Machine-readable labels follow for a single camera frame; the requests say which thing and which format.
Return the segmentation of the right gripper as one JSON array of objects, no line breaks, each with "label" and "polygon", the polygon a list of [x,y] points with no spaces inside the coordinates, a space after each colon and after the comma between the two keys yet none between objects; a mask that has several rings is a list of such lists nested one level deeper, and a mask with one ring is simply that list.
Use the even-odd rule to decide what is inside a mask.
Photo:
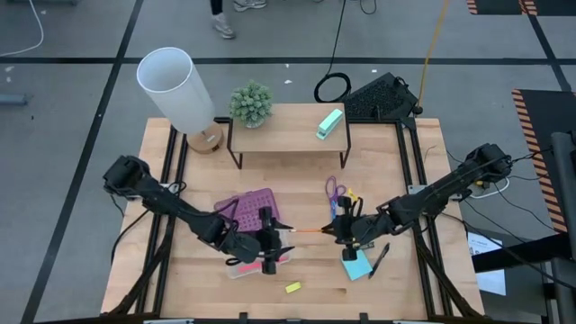
[{"label": "right gripper", "polygon": [[322,227],[321,233],[336,238],[338,244],[345,246],[342,251],[345,261],[356,260],[356,251],[362,245],[392,232],[392,219],[384,208],[377,209],[373,214],[354,212],[356,206],[346,196],[338,197],[337,205],[343,212],[335,217],[335,223]]}]

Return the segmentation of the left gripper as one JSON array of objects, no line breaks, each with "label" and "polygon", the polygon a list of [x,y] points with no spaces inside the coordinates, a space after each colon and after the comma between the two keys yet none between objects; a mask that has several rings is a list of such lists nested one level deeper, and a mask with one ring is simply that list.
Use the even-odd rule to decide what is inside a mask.
[{"label": "left gripper", "polygon": [[292,230],[293,227],[281,223],[272,217],[272,209],[268,206],[258,211],[261,228],[245,232],[234,232],[229,252],[235,257],[235,262],[251,263],[261,258],[261,271],[264,275],[276,274],[276,261],[293,247],[277,249],[277,231]]}]

